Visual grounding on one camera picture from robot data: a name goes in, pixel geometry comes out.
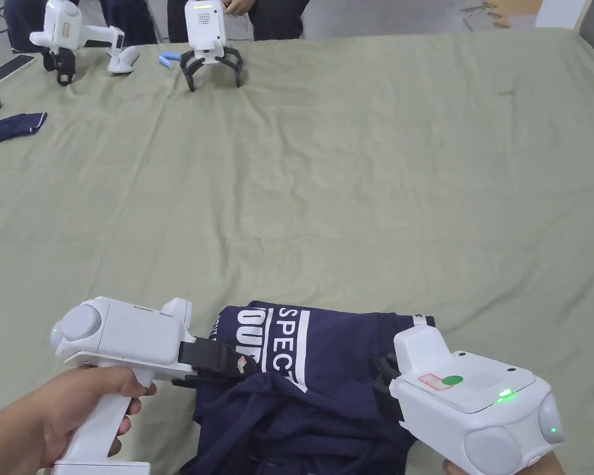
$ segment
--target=robot claw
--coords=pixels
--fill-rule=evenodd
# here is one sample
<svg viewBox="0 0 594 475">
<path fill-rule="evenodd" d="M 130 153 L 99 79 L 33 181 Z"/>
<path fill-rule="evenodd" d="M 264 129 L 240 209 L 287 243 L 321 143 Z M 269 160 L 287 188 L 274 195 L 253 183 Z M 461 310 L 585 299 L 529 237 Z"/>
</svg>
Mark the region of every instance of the robot claw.
<svg viewBox="0 0 594 475">
<path fill-rule="evenodd" d="M 207 58 L 200 57 L 192 61 L 195 56 L 195 51 L 188 51 L 181 55 L 181 69 L 183 70 L 183 75 L 185 76 L 187 85 L 192 93 L 196 90 L 196 87 L 194 86 L 194 74 L 202 67 L 204 61 L 207 60 Z M 229 56 L 233 56 L 236 61 L 234 62 L 229 59 Z M 240 52 L 235 48 L 224 47 L 224 56 L 215 56 L 215 60 L 234 70 L 236 75 L 236 86 L 240 87 L 242 85 L 242 69 L 244 67 L 244 60 L 242 59 Z"/>
<path fill-rule="evenodd" d="M 56 54 L 51 48 L 45 48 L 42 51 L 44 69 L 48 72 L 58 72 L 58 84 L 66 86 L 73 82 L 73 77 L 77 72 L 75 69 L 75 53 L 66 48 L 59 48 Z"/>
</svg>

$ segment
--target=green sticker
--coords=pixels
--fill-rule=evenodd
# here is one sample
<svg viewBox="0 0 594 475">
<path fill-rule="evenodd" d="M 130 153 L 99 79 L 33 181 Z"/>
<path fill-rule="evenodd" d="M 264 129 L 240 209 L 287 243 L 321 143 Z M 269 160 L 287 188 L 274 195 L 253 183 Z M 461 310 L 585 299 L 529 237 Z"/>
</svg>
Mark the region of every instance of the green sticker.
<svg viewBox="0 0 594 475">
<path fill-rule="evenodd" d="M 455 386 L 460 384 L 460 382 L 463 380 L 464 378 L 462 376 L 447 376 L 442 380 L 442 384 L 447 386 Z"/>
</svg>

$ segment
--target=bed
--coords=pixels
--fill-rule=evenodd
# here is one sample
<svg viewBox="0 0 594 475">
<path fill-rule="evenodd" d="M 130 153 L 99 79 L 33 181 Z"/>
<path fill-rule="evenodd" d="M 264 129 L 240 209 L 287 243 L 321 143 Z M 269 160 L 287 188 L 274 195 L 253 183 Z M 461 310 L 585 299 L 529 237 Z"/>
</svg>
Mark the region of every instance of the bed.
<svg viewBox="0 0 594 475">
<path fill-rule="evenodd" d="M 559 456 L 594 475 L 594 48 L 567 30 L 240 48 L 239 90 L 215 67 L 190 93 L 157 46 L 126 78 L 90 52 L 70 87 L 40 62 L 0 85 L 0 118 L 49 112 L 0 144 L 0 408 L 62 370 L 50 329 L 96 295 L 192 299 L 199 336 L 251 299 L 422 312 L 550 381 Z M 161 385 L 121 456 L 179 468 L 193 402 Z M 407 473 L 440 463 L 417 444 Z"/>
</svg>

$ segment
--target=hand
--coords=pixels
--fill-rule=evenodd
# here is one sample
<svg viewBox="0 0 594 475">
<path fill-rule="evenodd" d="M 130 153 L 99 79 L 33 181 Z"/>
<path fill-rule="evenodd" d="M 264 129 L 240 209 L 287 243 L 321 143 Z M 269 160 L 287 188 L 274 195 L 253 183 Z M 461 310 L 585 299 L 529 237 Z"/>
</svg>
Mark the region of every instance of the hand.
<svg viewBox="0 0 594 475">
<path fill-rule="evenodd" d="M 237 15 L 238 17 L 241 17 L 248 13 L 255 3 L 255 0 L 222 0 L 222 3 L 226 6 L 225 13 L 227 15 Z"/>
<path fill-rule="evenodd" d="M 140 396 L 151 396 L 157 387 L 141 386 L 130 368 L 78 368 L 67 371 L 50 380 L 26 397 L 28 403 L 38 411 L 43 428 L 44 447 L 41 467 L 55 464 L 68 448 L 73 432 L 81 426 L 98 400 L 109 393 L 131 397 L 127 415 L 140 411 Z M 118 435 L 130 430 L 130 419 L 125 416 L 119 426 Z M 121 442 L 114 440 L 110 455 L 121 449 Z"/>
<path fill-rule="evenodd" d="M 442 469 L 447 475 L 467 475 L 464 470 L 456 467 L 449 460 L 445 460 Z M 554 452 L 548 453 L 532 467 L 527 467 L 519 475 L 565 475 L 559 459 Z"/>
</svg>

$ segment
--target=black pants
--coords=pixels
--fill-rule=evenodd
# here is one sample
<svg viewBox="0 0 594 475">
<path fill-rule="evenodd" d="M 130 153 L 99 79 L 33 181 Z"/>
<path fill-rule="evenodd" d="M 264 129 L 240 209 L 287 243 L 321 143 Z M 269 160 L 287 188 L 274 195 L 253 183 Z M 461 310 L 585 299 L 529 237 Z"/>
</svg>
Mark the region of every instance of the black pants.
<svg viewBox="0 0 594 475">
<path fill-rule="evenodd" d="M 255 41 L 294 39 L 303 33 L 301 14 L 309 0 L 257 0 L 249 11 Z M 185 4 L 167 0 L 167 29 L 170 43 L 187 43 Z"/>
<path fill-rule="evenodd" d="M 79 0 L 71 0 L 79 5 Z M 124 46 L 147 45 L 157 42 L 154 23 L 145 0 L 100 0 L 108 25 L 125 33 Z M 41 51 L 28 37 L 44 26 L 45 0 L 4 0 L 4 20 L 11 48 L 21 53 Z"/>
</svg>

